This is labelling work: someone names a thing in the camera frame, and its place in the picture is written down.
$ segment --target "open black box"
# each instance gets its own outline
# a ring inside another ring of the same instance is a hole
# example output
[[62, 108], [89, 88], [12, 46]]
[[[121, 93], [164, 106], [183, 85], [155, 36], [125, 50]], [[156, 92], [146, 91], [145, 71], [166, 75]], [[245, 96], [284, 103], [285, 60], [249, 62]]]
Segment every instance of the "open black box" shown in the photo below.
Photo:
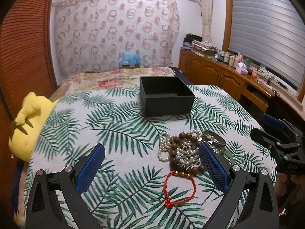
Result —
[[141, 77], [145, 117], [189, 114], [195, 95], [178, 77]]

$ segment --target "yellow plush toy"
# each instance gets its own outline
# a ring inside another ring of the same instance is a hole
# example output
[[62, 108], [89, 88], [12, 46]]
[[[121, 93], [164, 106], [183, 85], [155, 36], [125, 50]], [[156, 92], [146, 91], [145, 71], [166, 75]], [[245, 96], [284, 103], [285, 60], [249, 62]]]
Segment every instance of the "yellow plush toy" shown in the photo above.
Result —
[[58, 100], [51, 102], [44, 96], [30, 92], [23, 100], [22, 108], [12, 122], [9, 138], [11, 152], [29, 162], [39, 133]]

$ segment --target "window blind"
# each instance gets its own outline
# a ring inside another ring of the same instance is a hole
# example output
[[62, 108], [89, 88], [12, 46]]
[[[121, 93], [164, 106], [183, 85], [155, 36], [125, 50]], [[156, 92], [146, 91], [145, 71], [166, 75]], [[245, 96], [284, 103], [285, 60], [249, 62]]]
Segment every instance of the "window blind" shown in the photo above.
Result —
[[233, 0], [229, 50], [241, 52], [300, 87], [305, 25], [289, 0]]

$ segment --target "blue textured pad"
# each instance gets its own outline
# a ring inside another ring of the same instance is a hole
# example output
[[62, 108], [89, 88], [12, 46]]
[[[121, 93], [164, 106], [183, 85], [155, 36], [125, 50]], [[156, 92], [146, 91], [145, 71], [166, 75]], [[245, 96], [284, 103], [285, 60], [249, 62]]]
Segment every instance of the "blue textured pad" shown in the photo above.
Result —
[[199, 157], [211, 176], [216, 188], [224, 194], [228, 192], [228, 175], [205, 143], [202, 143], [199, 147]]
[[277, 130], [280, 130], [280, 131], [283, 131], [284, 130], [284, 125], [281, 121], [279, 121], [278, 119], [270, 116], [270, 115], [267, 115], [267, 114], [263, 114], [262, 115], [262, 120], [264, 123], [266, 123], [267, 125], [277, 129]]
[[105, 159], [105, 148], [100, 144], [77, 176], [76, 193], [80, 196], [88, 191], [99, 167]]

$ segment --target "silver bolt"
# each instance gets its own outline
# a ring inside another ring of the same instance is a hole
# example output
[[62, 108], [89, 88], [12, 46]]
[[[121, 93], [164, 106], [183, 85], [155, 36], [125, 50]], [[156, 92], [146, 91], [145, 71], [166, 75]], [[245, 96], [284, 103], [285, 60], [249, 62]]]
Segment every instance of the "silver bolt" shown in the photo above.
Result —
[[268, 171], [266, 169], [262, 169], [260, 171], [264, 176], [268, 175]]
[[238, 165], [233, 165], [233, 166], [232, 166], [232, 169], [233, 169], [234, 171], [240, 171], [240, 167], [239, 167]]
[[37, 172], [36, 172], [37, 176], [41, 176], [43, 174], [43, 169], [39, 169]]
[[72, 166], [67, 166], [67, 167], [65, 168], [65, 172], [70, 172], [70, 171], [72, 171], [72, 169], [73, 169]]

